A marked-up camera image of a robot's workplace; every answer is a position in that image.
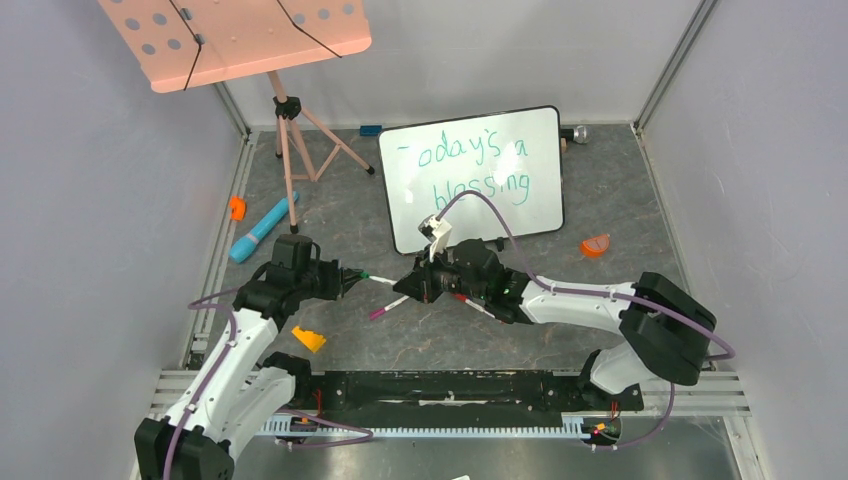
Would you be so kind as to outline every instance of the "gray floor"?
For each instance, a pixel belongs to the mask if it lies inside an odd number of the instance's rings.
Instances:
[[[356,131],[340,137],[377,170],[368,177],[342,154],[317,184],[295,189],[301,233],[322,247],[324,258],[375,275],[399,278],[412,260],[392,249],[377,142]],[[305,132],[316,168],[332,144]],[[299,159],[295,170],[303,173]],[[563,281],[611,283],[636,280],[656,271],[679,283],[680,271],[638,146],[628,126],[599,126],[592,143],[568,149],[563,159],[566,225],[557,232],[520,240],[539,274]],[[274,135],[259,138],[245,198],[248,211],[236,234],[244,235],[284,195],[282,166],[274,156]],[[224,287],[243,284],[271,255],[273,240],[288,233],[279,225],[244,264],[230,262]],[[589,237],[609,233],[611,247],[600,259],[578,251]],[[517,266],[510,248],[500,254]],[[618,337],[567,325],[502,325],[458,301],[435,305],[407,302],[376,321],[368,314],[398,298],[386,286],[361,282],[340,302],[309,302],[292,317],[271,350],[308,358],[316,370],[346,369],[579,369],[596,348]],[[213,340],[223,318],[216,318]],[[300,325],[327,337],[312,354],[290,333]],[[626,420],[625,438],[649,430],[653,419]],[[640,447],[614,454],[590,454],[568,440],[378,440],[365,445],[288,453],[267,438],[256,438],[242,454],[236,478],[271,479],[436,479],[469,475],[494,478],[732,479],[738,473],[720,420],[673,419],[662,434]]]
[[[400,278],[412,259],[392,249],[377,140],[360,137],[355,130],[338,135],[377,173],[369,177],[342,153],[318,183],[296,181],[300,233],[321,246],[322,258],[339,258],[374,275]],[[318,168],[333,144],[317,131],[304,132],[304,137]],[[274,151],[274,134],[262,133],[247,182],[247,215],[236,238],[284,196],[282,165]],[[295,173],[305,173],[300,157],[292,152]],[[617,283],[655,271],[680,282],[657,198],[629,126],[594,127],[591,143],[572,145],[563,156],[563,174],[565,226],[520,239],[536,273],[568,282]],[[274,239],[288,230],[285,219],[245,263],[230,261],[224,288],[245,283],[270,259]],[[580,242],[602,233],[611,236],[609,251],[600,259],[584,257]],[[505,265],[519,265],[510,247],[500,258]],[[433,305],[410,301],[376,321],[368,320],[371,311],[398,297],[385,285],[363,281],[339,302],[307,302],[269,353],[279,350],[308,358],[316,370],[578,370],[590,352],[620,342],[610,333],[569,325],[504,325],[448,296]],[[210,345],[224,322],[216,317]],[[291,335],[295,325],[324,335],[327,343],[312,354]]]

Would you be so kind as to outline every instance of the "gray wall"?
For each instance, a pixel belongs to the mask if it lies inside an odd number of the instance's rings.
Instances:
[[[718,5],[648,152],[778,479],[844,478],[848,3]]]
[[[0,478],[121,479],[177,359],[237,136],[93,0],[0,15]]]
[[[373,38],[368,50],[281,75],[290,95],[335,126],[549,104],[565,123],[621,123],[639,114],[697,5],[365,0]],[[307,17],[307,31],[310,21],[320,20]],[[274,94],[265,76],[228,83],[249,123],[274,123]]]

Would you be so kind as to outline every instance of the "black whiteboard frame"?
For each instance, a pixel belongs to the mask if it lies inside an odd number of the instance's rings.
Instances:
[[[444,119],[444,120],[436,120],[436,121],[424,122],[424,123],[415,123],[415,124],[412,124],[412,125],[390,127],[390,128],[384,128],[383,130],[381,130],[380,133],[377,135],[377,155],[380,156],[380,169],[382,170],[382,173],[383,173],[383,194],[386,197],[386,209],[389,212],[389,230],[391,230],[391,232],[392,232],[392,249],[395,251],[395,253],[397,253],[398,255],[406,256],[406,255],[416,255],[419,252],[401,253],[397,249],[397,240],[395,239],[395,226],[394,226],[394,223],[392,222],[392,206],[391,206],[391,204],[389,204],[389,186],[386,183],[386,169],[383,168],[384,167],[383,150],[380,148],[380,137],[383,135],[383,133],[385,133],[387,131],[391,131],[391,130],[403,130],[403,129],[406,129],[406,128],[423,127],[423,126],[426,126],[426,125],[435,125],[435,124],[446,123],[446,122],[455,122],[457,120],[471,120],[471,119],[474,119],[474,118],[493,117],[493,116],[497,116],[497,115],[506,115],[506,114],[510,114],[510,113],[527,112],[527,111],[531,111],[531,110],[543,110],[543,109],[547,109],[547,108],[551,108],[551,109],[553,109],[554,112],[556,112],[556,114],[557,114],[557,127],[561,128],[562,127],[562,123],[561,123],[562,120],[561,120],[560,115],[559,115],[559,109],[556,108],[553,105],[539,105],[538,107],[519,108],[517,110],[505,110],[505,111],[502,111],[502,112],[486,113],[486,114],[482,114],[482,115],[469,115],[467,117],[447,118],[447,119]],[[560,141],[561,141],[560,136],[557,135],[557,142],[560,142]],[[563,175],[563,171],[562,171],[562,147],[559,145],[559,143],[557,143],[557,151],[559,152],[559,201],[560,201],[560,204],[562,205],[562,219],[560,221],[560,224],[557,228],[554,228],[554,229],[551,229],[551,230],[544,230],[544,231],[541,231],[541,232],[533,232],[533,233],[525,233],[523,235],[516,235],[515,236],[516,238],[524,237],[524,236],[527,236],[527,235],[537,235],[537,234],[540,234],[540,233],[556,232],[557,230],[559,230],[559,229],[561,229],[562,227],[565,226],[565,198],[563,197],[563,193],[564,193],[563,192],[563,182],[564,182],[564,179],[562,178],[562,175]],[[483,241],[484,242],[491,242],[493,240],[497,240],[497,238],[505,238],[505,237],[506,237],[506,232],[504,232],[503,237],[496,237],[496,238],[490,238],[490,239],[484,238]]]

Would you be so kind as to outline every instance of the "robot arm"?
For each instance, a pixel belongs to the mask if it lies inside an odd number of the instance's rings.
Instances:
[[[338,260],[322,261],[320,248],[307,237],[280,236],[271,261],[239,289],[235,322],[225,328],[191,386],[162,420],[144,419],[136,430],[142,478],[164,477],[178,428],[171,478],[232,478],[236,459],[262,424],[279,408],[309,395],[309,362],[297,357],[276,352],[252,384],[246,383],[247,375],[302,301],[339,299],[362,279],[361,273],[341,268]],[[192,413],[184,418],[187,411]]]
[[[412,271],[393,287],[420,302],[435,301],[443,292],[459,293],[485,302],[485,309],[506,323],[567,323],[622,335],[625,342],[590,355],[581,375],[600,390],[618,394],[628,386],[660,377],[694,385],[707,355],[709,341],[698,332],[642,305],[615,298],[614,293],[651,299],[693,319],[709,331],[715,317],[671,281],[643,273],[638,282],[588,285],[537,277],[503,266],[497,254],[480,239],[464,240],[447,251],[450,225],[435,217],[419,229],[431,240]],[[555,293],[556,290],[597,292],[593,295]]]

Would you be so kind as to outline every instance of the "pink music stand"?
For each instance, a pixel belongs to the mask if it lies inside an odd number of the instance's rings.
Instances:
[[[274,88],[277,157],[283,159],[289,218],[297,233],[292,180],[318,181],[344,150],[374,168],[289,97],[277,70],[359,53],[371,45],[363,0],[99,0],[138,58],[155,92],[266,73]],[[303,113],[336,147],[318,171],[295,118]],[[292,175],[289,135],[307,175]]]

